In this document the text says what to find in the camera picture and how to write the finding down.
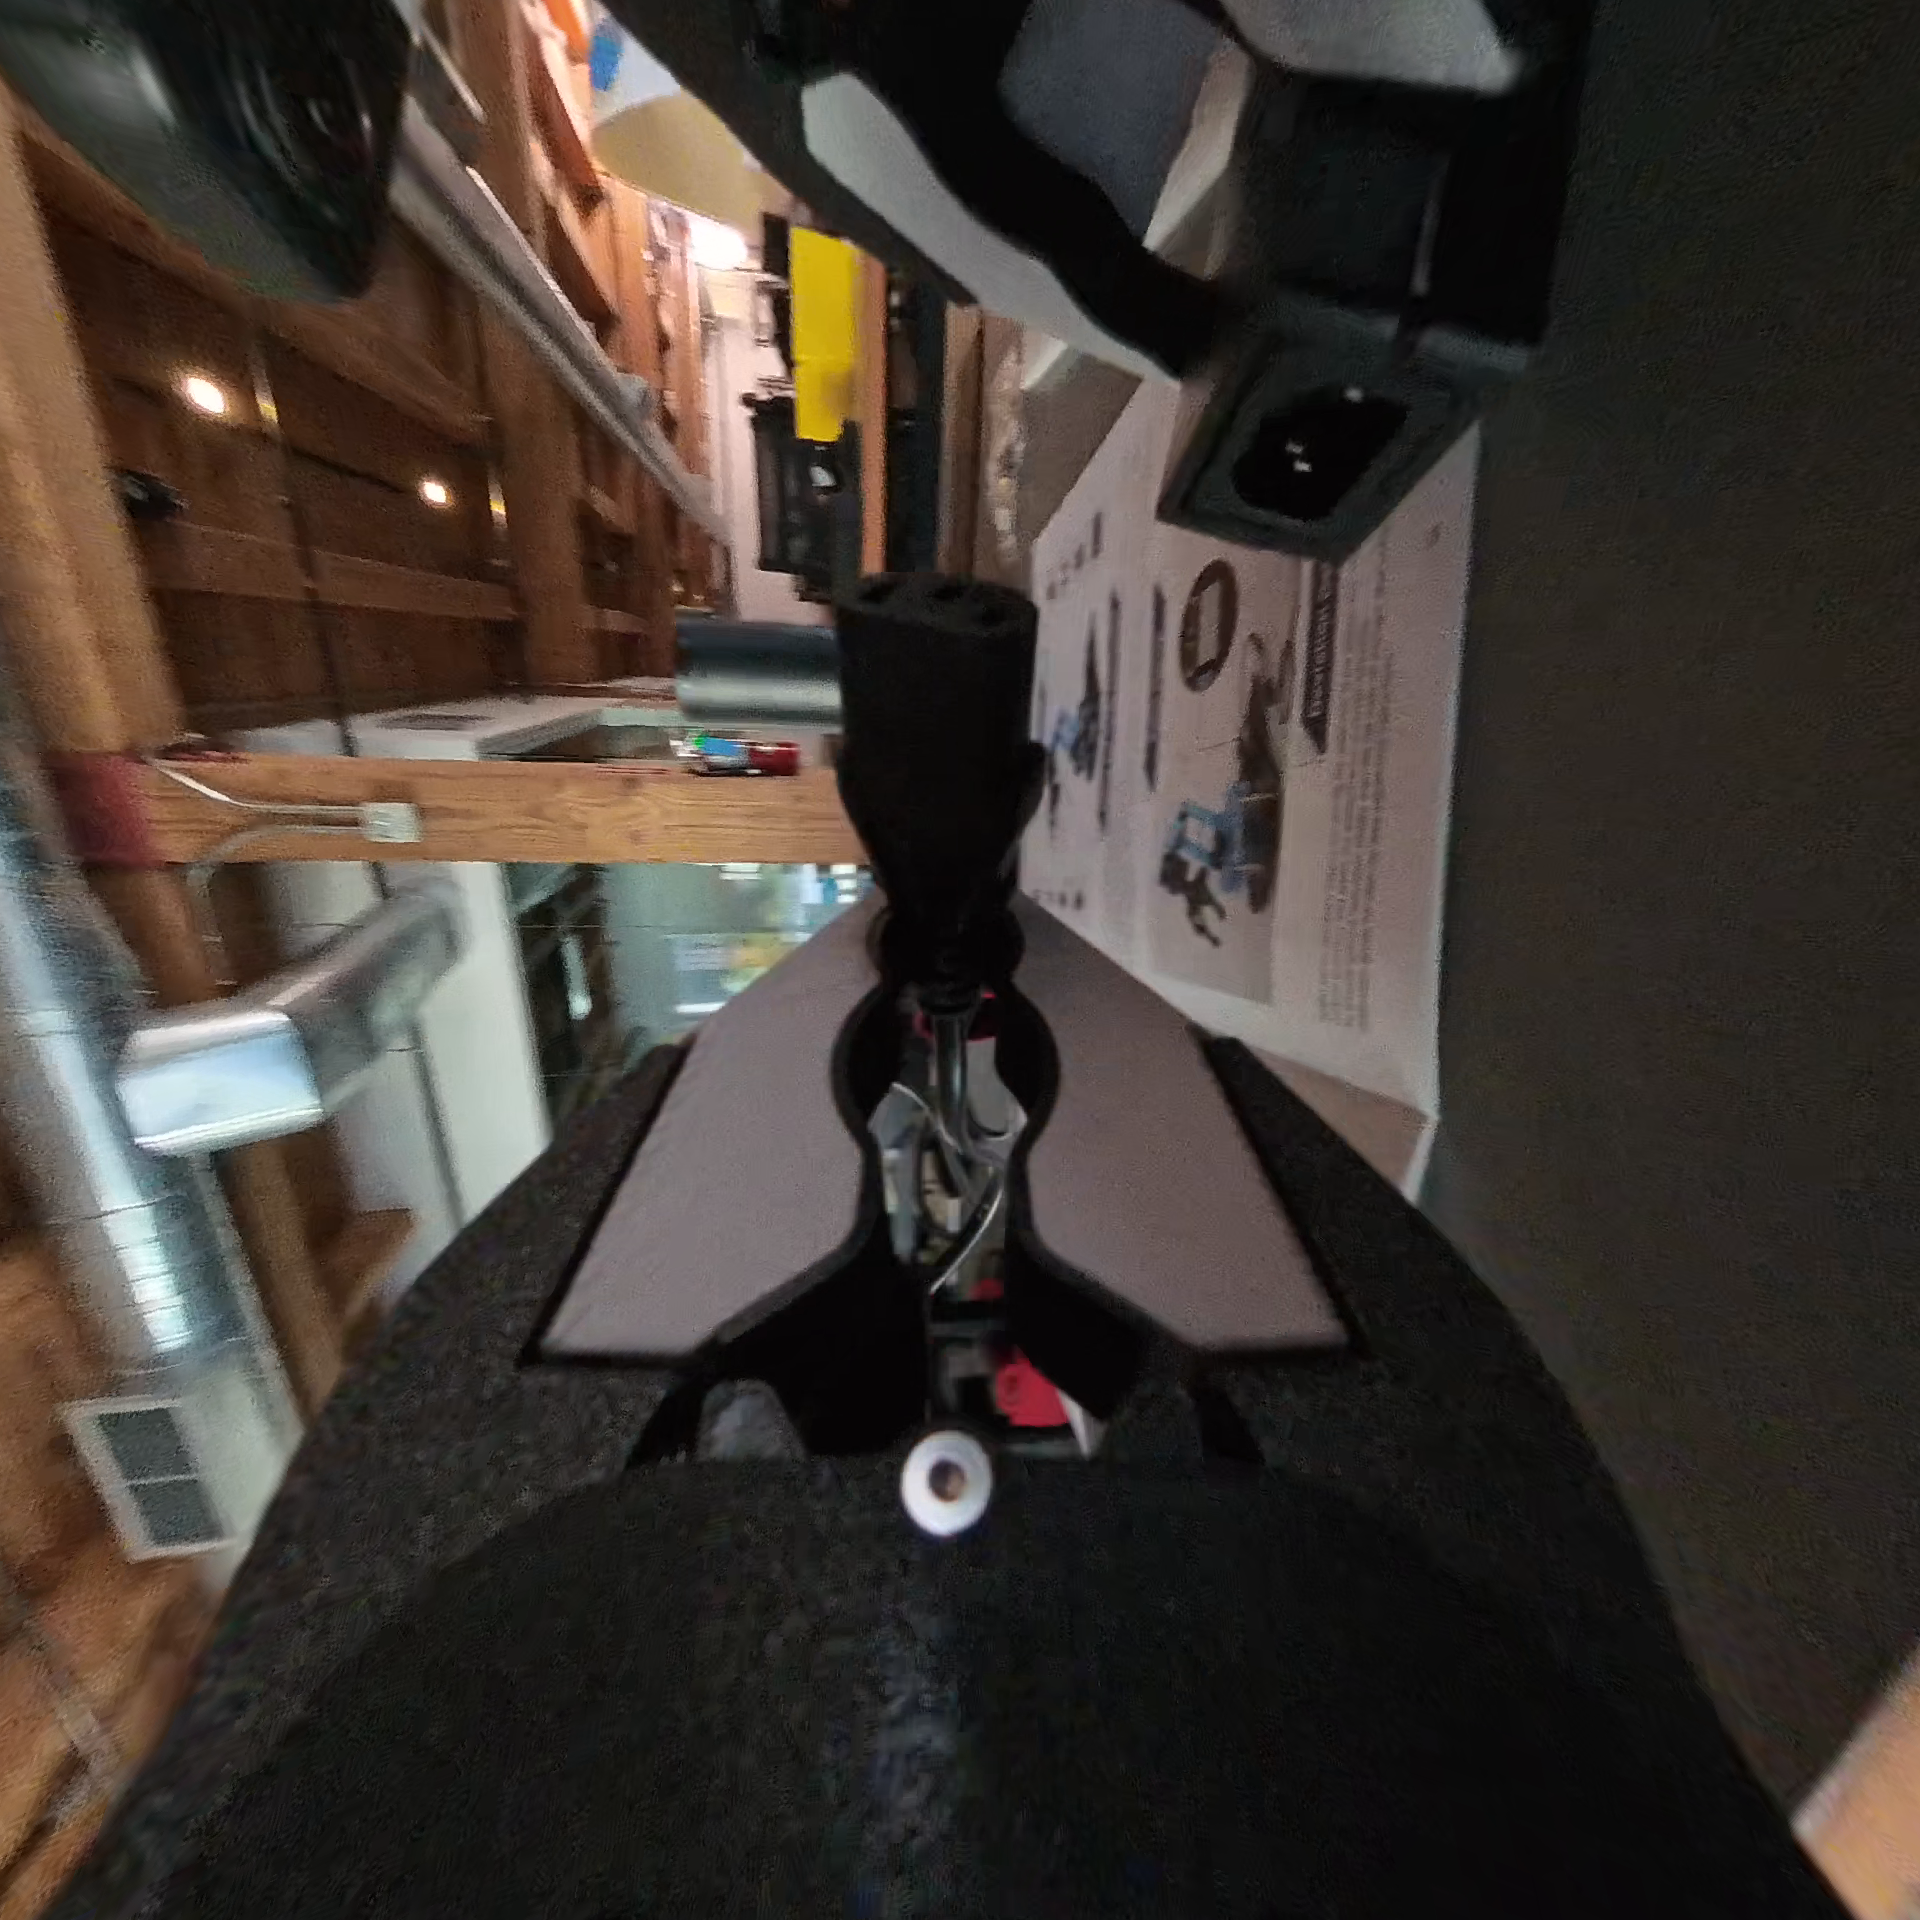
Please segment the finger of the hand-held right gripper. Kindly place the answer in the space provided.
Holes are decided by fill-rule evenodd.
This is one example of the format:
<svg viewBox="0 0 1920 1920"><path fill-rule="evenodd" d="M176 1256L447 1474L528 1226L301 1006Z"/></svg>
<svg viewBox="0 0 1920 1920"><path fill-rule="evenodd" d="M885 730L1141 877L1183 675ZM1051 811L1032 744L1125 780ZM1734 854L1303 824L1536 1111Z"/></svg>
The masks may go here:
<svg viewBox="0 0 1920 1920"><path fill-rule="evenodd" d="M1167 247L1226 178L1258 67L1455 94L1525 77L1490 3L1030 3L1000 102Z"/></svg>
<svg viewBox="0 0 1920 1920"><path fill-rule="evenodd" d="M1141 378L1204 358L1204 286L1148 253L1113 197L1000 104L929 131L861 77L804 81L808 155L976 308Z"/></svg>

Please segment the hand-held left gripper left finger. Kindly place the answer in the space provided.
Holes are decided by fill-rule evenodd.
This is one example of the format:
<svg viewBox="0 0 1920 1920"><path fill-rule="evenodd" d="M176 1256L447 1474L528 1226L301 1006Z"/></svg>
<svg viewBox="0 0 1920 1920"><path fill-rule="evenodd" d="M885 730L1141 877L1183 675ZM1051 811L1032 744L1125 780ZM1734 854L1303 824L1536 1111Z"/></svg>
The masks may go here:
<svg viewBox="0 0 1920 1920"><path fill-rule="evenodd" d="M545 1362L682 1362L839 1272L883 1226L846 1029L883 898L711 1014L542 1322Z"/></svg>

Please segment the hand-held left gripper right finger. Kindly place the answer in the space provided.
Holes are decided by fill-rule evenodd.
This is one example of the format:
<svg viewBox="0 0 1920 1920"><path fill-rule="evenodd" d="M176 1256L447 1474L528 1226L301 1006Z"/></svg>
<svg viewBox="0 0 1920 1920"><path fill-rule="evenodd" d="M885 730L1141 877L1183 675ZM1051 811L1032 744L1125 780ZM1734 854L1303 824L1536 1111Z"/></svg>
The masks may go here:
<svg viewBox="0 0 1920 1920"><path fill-rule="evenodd" d="M1347 1343L1188 1020L1032 900L1017 984L1054 1045L1038 1249L1200 1354Z"/></svg>

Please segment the black power adapter with cable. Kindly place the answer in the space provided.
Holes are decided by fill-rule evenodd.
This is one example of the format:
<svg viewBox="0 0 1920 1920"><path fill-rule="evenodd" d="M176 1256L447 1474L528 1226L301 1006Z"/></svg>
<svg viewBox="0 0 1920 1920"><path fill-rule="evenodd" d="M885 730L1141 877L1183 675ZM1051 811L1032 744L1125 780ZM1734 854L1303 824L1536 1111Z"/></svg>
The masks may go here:
<svg viewBox="0 0 1920 1920"><path fill-rule="evenodd" d="M1544 340L1573 104L1551 73L1493 98L1258 85L1167 522L1313 561L1383 526Z"/></svg>

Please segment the grey desk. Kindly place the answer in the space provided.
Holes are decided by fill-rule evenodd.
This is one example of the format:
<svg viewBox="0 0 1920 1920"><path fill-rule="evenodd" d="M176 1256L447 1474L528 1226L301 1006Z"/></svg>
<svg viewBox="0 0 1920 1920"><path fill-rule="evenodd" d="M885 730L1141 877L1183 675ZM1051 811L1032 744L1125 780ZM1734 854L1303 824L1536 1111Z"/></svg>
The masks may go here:
<svg viewBox="0 0 1920 1920"><path fill-rule="evenodd" d="M1359 1348L1145 1379L1064 1918L1846 1918L1917 1657L1917 3L1600 3L1481 442L1438 1226L1210 1045Z"/></svg>

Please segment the yellow bin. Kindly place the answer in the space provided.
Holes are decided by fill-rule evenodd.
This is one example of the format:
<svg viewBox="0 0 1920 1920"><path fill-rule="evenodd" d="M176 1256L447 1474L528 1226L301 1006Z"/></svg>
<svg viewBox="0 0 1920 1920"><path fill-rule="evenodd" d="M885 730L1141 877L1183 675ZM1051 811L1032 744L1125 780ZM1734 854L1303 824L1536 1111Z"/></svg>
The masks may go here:
<svg viewBox="0 0 1920 1920"><path fill-rule="evenodd" d="M836 444L860 417L861 255L846 240L789 227L786 290L794 432Z"/></svg>

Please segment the black device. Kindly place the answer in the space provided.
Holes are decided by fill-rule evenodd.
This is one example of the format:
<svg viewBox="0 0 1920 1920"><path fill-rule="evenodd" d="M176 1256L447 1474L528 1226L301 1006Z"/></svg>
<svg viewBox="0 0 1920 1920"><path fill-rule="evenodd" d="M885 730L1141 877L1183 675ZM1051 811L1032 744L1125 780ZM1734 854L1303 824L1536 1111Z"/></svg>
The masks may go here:
<svg viewBox="0 0 1920 1920"><path fill-rule="evenodd" d="M827 606L854 579L860 473L854 423L824 444L798 437L773 412L754 417L759 570L789 579L804 602Z"/></svg>

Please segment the printed instruction booklet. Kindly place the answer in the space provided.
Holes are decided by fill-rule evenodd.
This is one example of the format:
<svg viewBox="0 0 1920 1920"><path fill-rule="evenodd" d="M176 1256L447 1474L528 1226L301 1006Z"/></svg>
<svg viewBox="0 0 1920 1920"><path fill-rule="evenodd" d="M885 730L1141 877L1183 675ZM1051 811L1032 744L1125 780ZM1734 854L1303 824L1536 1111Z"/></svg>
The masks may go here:
<svg viewBox="0 0 1920 1920"><path fill-rule="evenodd" d="M1347 561L1162 522L1135 385L1035 531L1023 885L1198 1021L1438 1121L1480 437Z"/></svg>

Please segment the white vent grille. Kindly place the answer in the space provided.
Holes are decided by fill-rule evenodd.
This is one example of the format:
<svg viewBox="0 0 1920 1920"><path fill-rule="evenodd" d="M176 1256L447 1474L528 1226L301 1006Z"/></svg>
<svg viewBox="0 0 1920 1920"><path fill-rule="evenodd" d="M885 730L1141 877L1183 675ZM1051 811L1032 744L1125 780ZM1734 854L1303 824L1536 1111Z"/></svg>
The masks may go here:
<svg viewBox="0 0 1920 1920"><path fill-rule="evenodd" d="M66 1400L62 1429L135 1564L205 1558L238 1534L184 1396Z"/></svg>

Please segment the metal air duct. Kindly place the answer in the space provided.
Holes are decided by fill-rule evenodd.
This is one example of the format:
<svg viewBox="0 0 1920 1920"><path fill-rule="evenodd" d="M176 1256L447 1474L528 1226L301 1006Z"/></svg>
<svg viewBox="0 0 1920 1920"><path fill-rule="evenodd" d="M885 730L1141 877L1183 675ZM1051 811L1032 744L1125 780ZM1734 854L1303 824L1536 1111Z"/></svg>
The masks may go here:
<svg viewBox="0 0 1920 1920"><path fill-rule="evenodd" d="M4 1121L117 1396L219 1400L245 1439L296 1447L209 1157L338 1111L465 949L461 888L429 877L262 986L156 1016L33 747L4 744Z"/></svg>
<svg viewBox="0 0 1920 1920"><path fill-rule="evenodd" d="M402 98L390 203L397 222L497 311L565 394L658 483L682 515L729 549L731 529L711 483L692 473L662 434L656 388L607 358L494 189L410 94Z"/></svg>

